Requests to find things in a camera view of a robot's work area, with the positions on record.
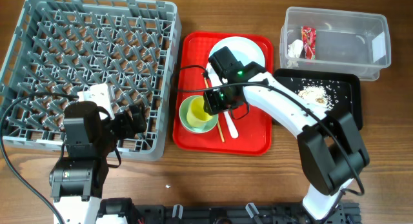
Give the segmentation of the wooden chopstick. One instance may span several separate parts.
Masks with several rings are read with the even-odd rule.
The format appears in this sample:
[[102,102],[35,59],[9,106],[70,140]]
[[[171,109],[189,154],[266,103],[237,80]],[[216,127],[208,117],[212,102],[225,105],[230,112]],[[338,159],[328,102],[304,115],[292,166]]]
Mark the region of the wooden chopstick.
[[[207,78],[207,73],[206,72],[203,72],[203,77],[204,77],[204,82],[205,82],[205,86],[206,86],[206,88],[209,88],[209,84],[208,84],[208,78]],[[225,143],[225,137],[224,137],[224,135],[223,135],[223,132],[222,132],[222,129],[221,129],[221,125],[220,125],[220,122],[219,122],[219,115],[217,115],[217,117],[218,117],[218,120],[217,120],[217,124],[216,124],[216,126],[217,126],[217,129],[218,129],[218,131],[219,131],[219,135],[220,135],[220,138],[221,138],[221,142],[222,143]]]

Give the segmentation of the white plastic fork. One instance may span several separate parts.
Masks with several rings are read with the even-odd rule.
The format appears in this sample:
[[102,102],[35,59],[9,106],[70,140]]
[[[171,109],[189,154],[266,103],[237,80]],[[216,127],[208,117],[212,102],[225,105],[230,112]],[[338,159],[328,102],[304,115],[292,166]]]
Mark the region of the white plastic fork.
[[[208,63],[208,64],[206,65],[206,71],[208,72],[208,76],[209,76],[211,85],[212,85],[213,87],[218,87],[218,86],[221,86],[221,85],[223,84],[223,82],[221,82],[221,81],[219,80],[218,75],[216,74],[216,72],[214,71],[214,69],[212,68],[212,66],[210,65],[210,63]],[[226,120],[226,122],[227,122],[227,127],[228,127],[228,130],[229,130],[229,132],[230,132],[230,136],[231,136],[233,139],[238,138],[238,137],[239,137],[239,133],[238,133],[238,131],[237,131],[237,128],[236,128],[234,122],[232,121],[232,118],[230,117],[230,114],[228,113],[228,111],[224,111],[224,112],[223,112],[223,115],[224,115],[225,120]]]

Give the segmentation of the green bowl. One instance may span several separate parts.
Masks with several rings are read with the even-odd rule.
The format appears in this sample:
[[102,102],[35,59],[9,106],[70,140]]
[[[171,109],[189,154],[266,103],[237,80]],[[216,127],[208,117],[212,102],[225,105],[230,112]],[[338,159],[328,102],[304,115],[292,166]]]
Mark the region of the green bowl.
[[218,122],[218,115],[209,115],[204,111],[204,98],[200,95],[186,98],[179,107],[179,118],[182,125],[195,134],[211,131]]

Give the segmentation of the white round plate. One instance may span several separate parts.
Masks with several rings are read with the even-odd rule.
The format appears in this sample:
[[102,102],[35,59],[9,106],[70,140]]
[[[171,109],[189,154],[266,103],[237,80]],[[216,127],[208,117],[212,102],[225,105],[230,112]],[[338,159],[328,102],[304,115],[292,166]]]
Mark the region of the white round plate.
[[[231,51],[236,61],[240,61],[243,66],[247,66],[251,62],[255,62],[263,67],[264,71],[266,71],[263,51],[255,42],[245,37],[232,36],[220,40],[212,47],[209,57],[225,46]],[[217,72],[212,68],[210,63],[207,64],[206,70],[208,72],[212,87],[218,87],[222,84],[228,83],[228,79],[219,78]]]

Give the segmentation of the white napkin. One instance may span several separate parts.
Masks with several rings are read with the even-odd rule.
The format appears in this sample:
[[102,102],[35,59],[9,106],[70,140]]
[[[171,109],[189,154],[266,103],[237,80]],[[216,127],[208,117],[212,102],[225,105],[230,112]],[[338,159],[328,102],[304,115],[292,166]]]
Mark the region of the white napkin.
[[287,56],[292,58],[300,58],[303,51],[303,41],[297,39],[287,46]]

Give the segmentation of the red snack wrapper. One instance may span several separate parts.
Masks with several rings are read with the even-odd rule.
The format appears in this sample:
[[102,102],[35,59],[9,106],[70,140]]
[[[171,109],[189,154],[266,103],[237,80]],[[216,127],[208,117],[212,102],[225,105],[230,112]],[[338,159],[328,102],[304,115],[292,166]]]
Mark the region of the red snack wrapper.
[[317,32],[315,28],[309,26],[303,26],[301,28],[301,40],[303,42],[306,59],[316,58],[316,38]]

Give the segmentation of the yellow cup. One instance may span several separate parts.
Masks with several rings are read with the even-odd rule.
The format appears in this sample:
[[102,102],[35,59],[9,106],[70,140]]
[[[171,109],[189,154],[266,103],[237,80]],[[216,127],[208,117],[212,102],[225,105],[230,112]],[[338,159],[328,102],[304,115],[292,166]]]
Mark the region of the yellow cup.
[[186,120],[191,127],[202,128],[212,119],[212,116],[204,111],[204,104],[202,96],[194,97],[189,103]]

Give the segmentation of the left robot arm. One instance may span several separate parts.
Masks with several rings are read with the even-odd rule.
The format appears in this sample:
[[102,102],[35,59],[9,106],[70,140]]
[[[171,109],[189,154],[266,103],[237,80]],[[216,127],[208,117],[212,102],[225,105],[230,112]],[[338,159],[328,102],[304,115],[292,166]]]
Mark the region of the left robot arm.
[[64,111],[66,140],[50,173],[56,223],[144,223],[130,198],[103,198],[103,185],[113,166],[107,156],[120,155],[117,142],[146,130],[145,107],[133,105],[114,117],[92,101],[71,104]]

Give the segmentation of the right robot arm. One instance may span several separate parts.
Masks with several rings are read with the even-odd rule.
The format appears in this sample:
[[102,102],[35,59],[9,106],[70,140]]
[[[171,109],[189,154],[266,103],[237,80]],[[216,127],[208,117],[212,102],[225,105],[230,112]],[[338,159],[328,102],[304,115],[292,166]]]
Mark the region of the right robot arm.
[[212,88],[204,92],[204,109],[217,114],[246,103],[282,124],[297,139],[303,172],[310,183],[302,206],[314,221],[326,221],[341,198],[365,193],[360,173],[370,157],[352,114],[327,110],[283,86],[260,64],[208,63],[205,75]]

